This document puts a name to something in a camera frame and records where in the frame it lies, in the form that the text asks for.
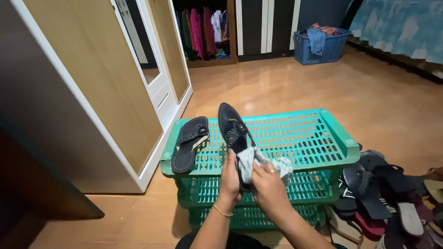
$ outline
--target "white garment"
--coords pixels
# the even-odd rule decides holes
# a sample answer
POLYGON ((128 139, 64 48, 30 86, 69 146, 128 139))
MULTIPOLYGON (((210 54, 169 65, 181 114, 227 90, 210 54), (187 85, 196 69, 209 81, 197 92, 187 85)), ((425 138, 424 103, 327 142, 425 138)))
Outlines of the white garment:
MULTIPOLYGON (((241 170, 241 178, 244 183, 251 183, 252 175, 252 163, 255 162, 258 166, 262 166, 265 163, 269 163, 267 159, 257 147, 248 147, 244 151, 237 154, 238 157, 238 167, 241 170)), ((272 160, 272 164, 277 170, 281 180, 283 181, 285 187, 288 186, 289 177, 291 177, 292 161, 288 158, 279 157, 272 160)))
POLYGON ((217 10, 211 17, 211 24, 212 28, 214 29, 214 39, 216 43, 222 42, 222 32, 220 30, 220 17, 222 13, 221 11, 217 10))

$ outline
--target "gold bangle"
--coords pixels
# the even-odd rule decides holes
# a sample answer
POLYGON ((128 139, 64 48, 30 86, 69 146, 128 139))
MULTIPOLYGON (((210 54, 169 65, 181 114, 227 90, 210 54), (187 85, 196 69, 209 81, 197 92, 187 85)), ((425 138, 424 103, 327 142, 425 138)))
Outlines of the gold bangle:
POLYGON ((215 209, 219 212, 219 213, 221 213, 223 216, 226 216, 226 217, 228 217, 228 218, 231 218, 234 214, 225 214, 225 213, 223 213, 220 209, 218 209, 218 207, 214 204, 213 205, 214 207, 215 207, 215 209))

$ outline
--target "hand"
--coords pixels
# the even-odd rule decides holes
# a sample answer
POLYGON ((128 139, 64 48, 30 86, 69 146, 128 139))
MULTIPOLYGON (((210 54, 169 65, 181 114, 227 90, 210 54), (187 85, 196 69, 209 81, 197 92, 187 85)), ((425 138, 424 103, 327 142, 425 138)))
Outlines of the hand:
POLYGON ((232 149, 228 149, 228 154, 225 156, 225 162, 221 169, 221 182, 218 189, 218 199, 227 201, 229 204, 234 204, 241 200, 240 181, 238 173, 235 168, 236 155, 232 149))
POLYGON ((251 181, 256 189, 254 200, 268 219, 280 227, 295 210, 274 165, 267 163, 259 167, 253 163, 251 181))

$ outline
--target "right hand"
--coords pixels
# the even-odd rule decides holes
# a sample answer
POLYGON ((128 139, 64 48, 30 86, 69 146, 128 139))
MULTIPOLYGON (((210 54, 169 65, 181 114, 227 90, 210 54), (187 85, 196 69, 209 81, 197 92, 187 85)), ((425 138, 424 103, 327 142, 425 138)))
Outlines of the right hand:
POLYGON ((254 200, 270 221, 280 226, 295 212, 289 202, 286 188, 272 163, 259 167, 253 163, 251 176, 254 200))

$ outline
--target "mirror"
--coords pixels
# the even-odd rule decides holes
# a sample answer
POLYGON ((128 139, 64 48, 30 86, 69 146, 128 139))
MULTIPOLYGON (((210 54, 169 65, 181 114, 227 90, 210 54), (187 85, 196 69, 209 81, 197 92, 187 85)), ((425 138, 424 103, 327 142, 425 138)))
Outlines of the mirror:
POLYGON ((160 74, 136 0, 116 0, 148 85, 160 74))

